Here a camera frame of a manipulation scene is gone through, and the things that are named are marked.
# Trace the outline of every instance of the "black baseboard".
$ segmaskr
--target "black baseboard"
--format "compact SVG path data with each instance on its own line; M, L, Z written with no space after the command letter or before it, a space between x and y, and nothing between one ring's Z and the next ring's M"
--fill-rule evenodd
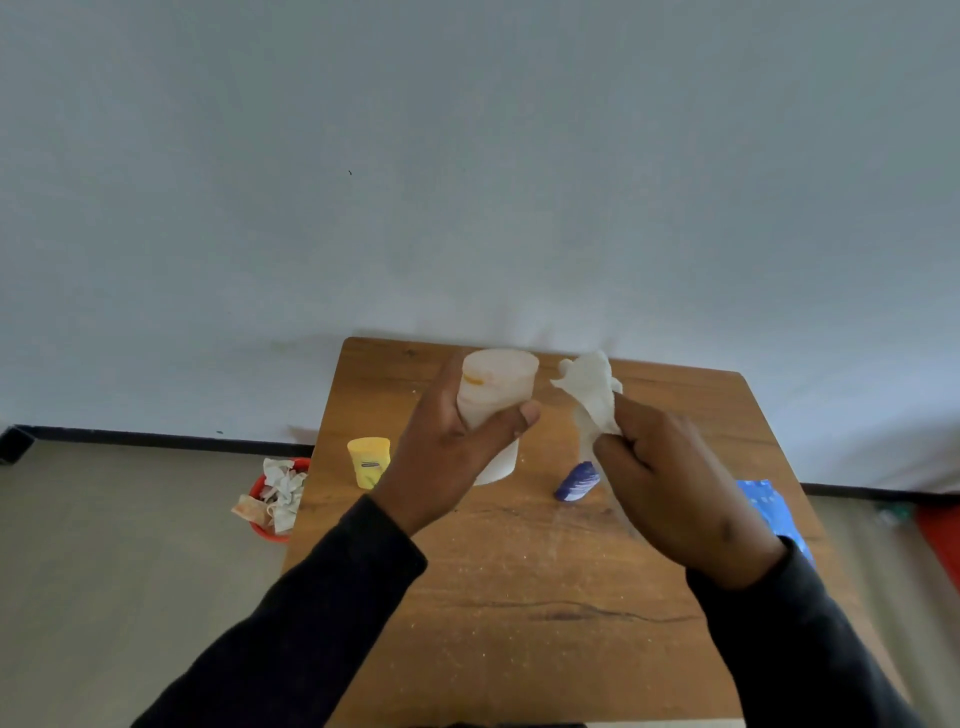
M185 435L156 435L149 432L122 432L111 429L82 429L80 427L45 427L41 425L15 425L8 430L19 430L11 440L9 453L13 456L17 449L23 450L13 460L16 462L33 443L33 439L56 440L64 443L90 443L93 445L131 445L137 448L171 448L206 450L208 452L237 452L245 455L264 455L267 457L310 457L312 445L294 443L271 443L258 440L219 440L214 437L187 437ZM5 458L6 450L0 447L0 462ZM855 488L845 485L826 485L824 483L801 483L808 496L851 497L861 500L884 502L916 503L917 505L955 505L960 503L960 493L915 493L912 491L888 491L880 488Z
M259 440L220 440L215 437L188 437L186 435L156 435L150 432L122 432L112 429L83 429L81 427L45 427L17 425L16 428L38 440L62 443L89 443L91 445L131 445L137 448L171 448L206 450L208 452L237 452L266 457L310 457L312 445L270 443Z
M824 483L801 483L801 486L808 496L852 497L860 500L914 503L915 505L956 505L960 503L960 493L888 491L883 488L860 488L850 485L825 485Z

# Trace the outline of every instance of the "yellow cup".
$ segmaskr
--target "yellow cup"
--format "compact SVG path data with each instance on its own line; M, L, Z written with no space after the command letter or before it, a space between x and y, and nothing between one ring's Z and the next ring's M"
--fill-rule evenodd
M347 443L357 485L365 491L373 489L390 465L390 440L385 437L361 437Z

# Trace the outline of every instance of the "purple bottle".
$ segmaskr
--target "purple bottle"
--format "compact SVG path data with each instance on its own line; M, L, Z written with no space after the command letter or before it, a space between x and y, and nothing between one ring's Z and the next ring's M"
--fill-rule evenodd
M589 461L585 461L570 471L570 474L564 478L564 482L560 484L553 497L566 502L580 500L599 482L600 473L593 468Z

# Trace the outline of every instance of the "person's right hand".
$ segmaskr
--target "person's right hand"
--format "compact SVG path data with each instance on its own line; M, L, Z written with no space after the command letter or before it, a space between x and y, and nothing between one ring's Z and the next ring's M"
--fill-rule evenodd
M650 544L724 589L757 582L785 546L686 418L616 398L623 437L593 444L627 518Z

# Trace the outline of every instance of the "wood grain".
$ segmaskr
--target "wood grain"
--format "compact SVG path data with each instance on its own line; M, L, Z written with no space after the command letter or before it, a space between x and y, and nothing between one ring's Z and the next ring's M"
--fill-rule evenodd
M350 338L343 346L285 569L361 495L347 441L396 443L452 347ZM552 498L576 464L572 400L538 354L540 423L509 478L473 488L417 535L430 562L334 717L349 725L654 720L740 715L684 572L631 538L599 489ZM614 360L636 400L688 415L734 476L783 494L830 593L894 674L852 584L744 378Z

